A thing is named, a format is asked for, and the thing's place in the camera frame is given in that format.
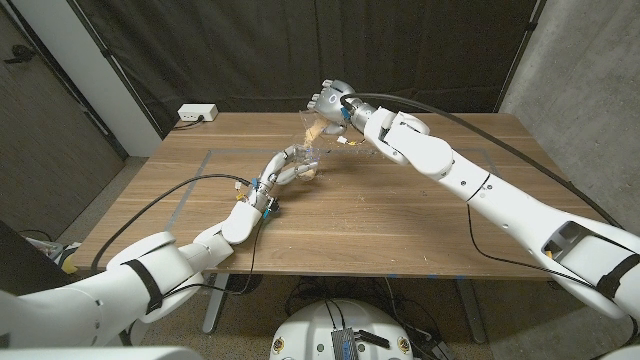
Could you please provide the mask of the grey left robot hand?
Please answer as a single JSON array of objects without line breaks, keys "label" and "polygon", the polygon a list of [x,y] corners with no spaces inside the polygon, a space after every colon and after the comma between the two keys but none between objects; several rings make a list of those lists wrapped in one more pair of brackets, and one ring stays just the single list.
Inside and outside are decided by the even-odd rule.
[{"label": "grey left robot hand", "polygon": [[272,200],[269,192],[275,185],[283,186],[302,178],[304,173],[315,170],[318,165],[313,151],[303,145],[294,144],[277,152],[257,177],[248,193],[247,203],[263,213]]}]

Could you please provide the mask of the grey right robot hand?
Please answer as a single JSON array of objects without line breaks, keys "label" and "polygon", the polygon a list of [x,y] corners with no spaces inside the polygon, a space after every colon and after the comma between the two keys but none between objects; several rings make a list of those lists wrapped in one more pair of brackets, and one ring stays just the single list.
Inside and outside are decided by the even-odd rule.
[{"label": "grey right robot hand", "polygon": [[312,95],[307,109],[319,113],[329,121],[324,133],[342,135],[348,126],[364,133],[365,125],[376,109],[359,98],[346,98],[348,106],[343,105],[341,98],[353,93],[355,90],[347,83],[327,79],[322,83],[321,91]]}]

